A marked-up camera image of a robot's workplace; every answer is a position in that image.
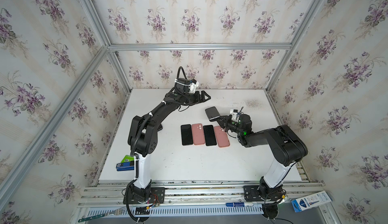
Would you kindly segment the pink phone case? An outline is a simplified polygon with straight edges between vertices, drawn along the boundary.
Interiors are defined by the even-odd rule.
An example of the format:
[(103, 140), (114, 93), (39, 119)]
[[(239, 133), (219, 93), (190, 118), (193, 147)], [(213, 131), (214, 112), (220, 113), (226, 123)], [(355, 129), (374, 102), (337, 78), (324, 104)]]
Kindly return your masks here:
[(230, 141), (227, 132), (221, 126), (214, 127), (214, 133), (219, 148), (226, 148), (230, 146)]
[(202, 124), (193, 124), (192, 125), (192, 134), (193, 134), (193, 144), (194, 145), (204, 145), (206, 143), (205, 141), (205, 134)]

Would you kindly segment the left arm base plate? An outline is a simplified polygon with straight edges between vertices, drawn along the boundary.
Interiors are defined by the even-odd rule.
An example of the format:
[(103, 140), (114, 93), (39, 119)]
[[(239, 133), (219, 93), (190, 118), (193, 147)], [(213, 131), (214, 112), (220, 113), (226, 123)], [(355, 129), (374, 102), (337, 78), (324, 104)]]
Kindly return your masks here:
[(128, 193), (125, 192), (123, 204), (163, 204), (165, 199), (165, 188), (163, 187), (146, 187), (140, 189), (131, 185)]

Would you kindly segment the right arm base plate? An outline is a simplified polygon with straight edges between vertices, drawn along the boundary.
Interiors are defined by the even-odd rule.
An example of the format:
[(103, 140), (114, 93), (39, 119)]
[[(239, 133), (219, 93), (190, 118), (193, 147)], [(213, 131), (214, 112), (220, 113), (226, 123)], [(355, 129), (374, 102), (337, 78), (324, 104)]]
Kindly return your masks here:
[(280, 202), (286, 195), (286, 191), (283, 186), (280, 185), (276, 188), (269, 188), (265, 184), (260, 185), (246, 185), (243, 186), (244, 198), (248, 202)]

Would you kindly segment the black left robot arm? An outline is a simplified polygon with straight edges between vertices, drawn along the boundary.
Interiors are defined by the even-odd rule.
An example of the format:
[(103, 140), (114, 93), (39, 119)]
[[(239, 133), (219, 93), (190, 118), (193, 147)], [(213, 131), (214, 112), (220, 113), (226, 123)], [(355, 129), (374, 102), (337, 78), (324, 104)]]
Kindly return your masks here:
[(156, 149), (158, 129), (165, 118), (182, 106), (190, 107), (211, 99), (206, 91), (197, 91), (198, 84), (194, 79), (176, 79), (174, 87), (153, 110), (133, 118), (127, 141), (130, 156), (135, 160), (135, 177), (130, 182), (131, 187), (145, 190), (151, 185), (151, 161), (148, 155)]

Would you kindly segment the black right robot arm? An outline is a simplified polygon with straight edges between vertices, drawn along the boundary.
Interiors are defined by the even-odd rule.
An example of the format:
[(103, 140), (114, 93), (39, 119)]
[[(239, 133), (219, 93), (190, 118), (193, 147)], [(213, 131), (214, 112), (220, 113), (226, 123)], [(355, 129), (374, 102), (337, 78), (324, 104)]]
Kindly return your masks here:
[(237, 140), (243, 147), (269, 146), (274, 161), (260, 179), (258, 190), (262, 193), (279, 190), (294, 164), (308, 154), (305, 143), (288, 125), (254, 132), (252, 120), (247, 114), (240, 115), (237, 120), (233, 120), (232, 115), (218, 116), (214, 120), (224, 130), (236, 133)]

